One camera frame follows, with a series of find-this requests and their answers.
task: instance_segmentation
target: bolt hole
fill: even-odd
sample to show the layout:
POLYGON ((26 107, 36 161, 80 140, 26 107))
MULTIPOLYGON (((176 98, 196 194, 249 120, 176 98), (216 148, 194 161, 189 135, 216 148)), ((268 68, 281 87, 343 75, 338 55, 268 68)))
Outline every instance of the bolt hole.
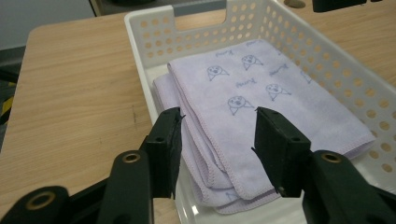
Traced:
POLYGON ((43 208, 55 199, 55 193, 52 191, 45 191, 37 194, 26 204, 28 210, 38 210, 43 208))
POLYGON ((323 160, 329 161, 329 162, 334 162, 334 163, 341 162, 341 158, 335 154, 332 154, 332 153, 323 153, 321 155, 321 158, 323 160))
POLYGON ((127 163, 136 162, 136 161, 140 160, 140 155, 139 155, 139 154, 131 153, 131 154, 125 155, 125 156, 122 158, 122 160, 123 160, 124 162, 127 162, 127 163))

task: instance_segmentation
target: table surface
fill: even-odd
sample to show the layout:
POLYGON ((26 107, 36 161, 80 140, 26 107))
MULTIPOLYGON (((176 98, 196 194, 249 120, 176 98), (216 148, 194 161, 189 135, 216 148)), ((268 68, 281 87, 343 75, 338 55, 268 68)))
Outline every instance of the table surface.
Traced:
MULTIPOLYGON (((322 14, 305 2, 292 11, 396 86, 396 1, 322 14)), ((108 177, 114 158, 139 148, 149 133, 124 16, 30 33, 0 154, 0 217, 33 189, 59 185, 72 195, 108 177)), ((193 23, 220 17, 213 12, 193 23)), ((172 200, 154 206, 156 223, 179 222, 172 200)))

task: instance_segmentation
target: microfiber cloth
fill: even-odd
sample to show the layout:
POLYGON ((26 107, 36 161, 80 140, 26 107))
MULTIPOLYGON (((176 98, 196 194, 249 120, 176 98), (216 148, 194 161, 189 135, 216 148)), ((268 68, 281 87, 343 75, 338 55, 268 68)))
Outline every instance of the microfiber cloth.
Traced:
MULTIPOLYGON (((175 81, 170 74, 156 78, 153 82, 153 89, 155 90, 156 96, 159 99, 158 103, 160 104, 161 110, 180 106, 177 98, 175 81)), ((181 126, 183 143, 181 153, 182 158, 184 162, 186 162, 191 174, 191 185, 194 197, 200 205, 215 207, 215 210, 222 214, 232 214, 254 208, 278 198, 278 195, 275 194, 275 190, 269 190, 254 200, 246 201, 240 199, 234 188, 209 188, 205 183, 205 179, 207 179, 207 172, 203 172, 203 170, 206 169, 202 168, 201 166, 213 164, 213 161, 205 161, 201 157, 200 153, 197 153, 197 148, 191 139, 190 133, 186 129, 186 125, 186 123, 182 123, 181 126)), ((211 169, 216 170, 216 166, 212 165, 211 169)))
POLYGON ((260 160, 251 150, 257 106, 282 113, 311 140, 313 151, 329 149, 353 158, 374 141, 345 107, 263 40, 176 59, 168 68, 185 119, 190 118, 185 132, 193 143, 201 143, 194 144, 195 155, 208 156, 218 168, 213 170, 221 171, 211 178, 224 183, 223 189, 210 187, 202 179, 198 183, 198 177, 205 176, 206 165, 191 160, 199 173, 198 177, 192 175, 195 196, 203 194, 201 184, 212 193, 230 189, 236 193, 226 194, 235 196, 234 200, 216 203, 221 213, 244 211, 275 198, 260 160))

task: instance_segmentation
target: printed logo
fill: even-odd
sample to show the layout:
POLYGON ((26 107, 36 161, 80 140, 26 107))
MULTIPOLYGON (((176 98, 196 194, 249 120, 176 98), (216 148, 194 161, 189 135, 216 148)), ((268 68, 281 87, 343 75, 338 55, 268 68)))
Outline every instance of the printed logo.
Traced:
POLYGON ((236 86, 236 88, 240 88, 240 87, 246 86, 247 84, 256 84, 256 83, 257 82, 256 82, 256 80, 254 80, 254 77, 253 77, 253 78, 248 79, 244 82, 236 82, 235 86, 236 86))
POLYGON ((274 101, 275 98, 280 94, 291 95, 290 92, 284 90, 281 86, 277 84, 270 84, 265 89, 267 89, 272 101, 274 101))
POLYGON ((247 55, 243 57, 242 63, 244 64, 245 70, 248 70, 249 67, 253 64, 263 65, 263 63, 260 62, 260 60, 253 55, 247 55))
POLYGON ((250 102, 247 101, 243 96, 235 96, 230 98, 230 100, 228 100, 228 106, 230 107, 230 111, 233 113, 233 115, 235 115, 240 108, 254 108, 254 106, 251 105, 250 102))
POLYGON ((230 202, 239 199, 239 196, 233 193, 225 192, 225 195, 228 197, 228 200, 230 200, 230 202))
POLYGON ((207 68, 207 74, 209 75, 209 79, 213 80, 213 78, 220 76, 220 75, 225 75, 229 76, 227 71, 225 71, 222 67, 218 65, 210 66, 207 68))
POLYGON ((300 75, 303 76, 303 78, 305 79, 305 81, 306 81, 308 84, 311 84, 312 77, 310 77, 309 75, 307 75, 304 71, 300 71, 300 75))
POLYGON ((247 42, 247 47, 249 47, 250 45, 254 45, 256 43, 261 43, 263 42, 262 40, 251 40, 247 42))
POLYGON ((284 70, 284 69, 288 69, 288 65, 285 63, 280 65, 275 71, 270 72, 270 76, 276 75, 280 72, 280 70, 284 70))
POLYGON ((216 53, 216 57, 225 56, 225 55, 233 55, 233 51, 231 49, 227 49, 223 52, 216 53))

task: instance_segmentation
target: white plastic basket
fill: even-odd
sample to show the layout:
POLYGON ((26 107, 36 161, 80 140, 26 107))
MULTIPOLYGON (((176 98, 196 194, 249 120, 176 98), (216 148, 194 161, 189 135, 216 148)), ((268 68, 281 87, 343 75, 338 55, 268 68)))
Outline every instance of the white plastic basket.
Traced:
MULTIPOLYGON (((152 122, 159 114, 152 80, 186 55, 262 38, 290 57, 362 120, 377 137, 353 162, 366 180, 396 193, 396 90, 276 0, 206 1, 131 12, 125 17, 152 122), (175 16, 226 8, 222 24, 178 31, 175 16)), ((230 216, 196 204, 183 167, 177 185, 182 223, 305 223, 301 200, 279 199, 230 216)))

